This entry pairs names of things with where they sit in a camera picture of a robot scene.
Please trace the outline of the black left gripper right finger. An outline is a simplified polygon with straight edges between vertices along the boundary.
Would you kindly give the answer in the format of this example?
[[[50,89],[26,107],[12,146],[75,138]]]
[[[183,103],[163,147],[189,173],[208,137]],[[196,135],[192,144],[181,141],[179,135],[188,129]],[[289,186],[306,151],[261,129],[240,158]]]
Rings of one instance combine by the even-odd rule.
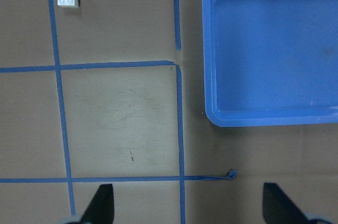
[[[262,215],[265,223],[308,223],[306,216],[276,183],[264,183]]]

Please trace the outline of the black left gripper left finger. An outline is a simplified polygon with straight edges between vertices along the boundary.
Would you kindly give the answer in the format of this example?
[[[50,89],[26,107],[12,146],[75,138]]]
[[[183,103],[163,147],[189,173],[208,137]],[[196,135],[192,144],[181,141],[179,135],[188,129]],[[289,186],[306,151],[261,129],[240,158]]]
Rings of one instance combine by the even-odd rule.
[[[99,186],[80,219],[80,223],[112,224],[114,221],[114,190],[112,184]]]

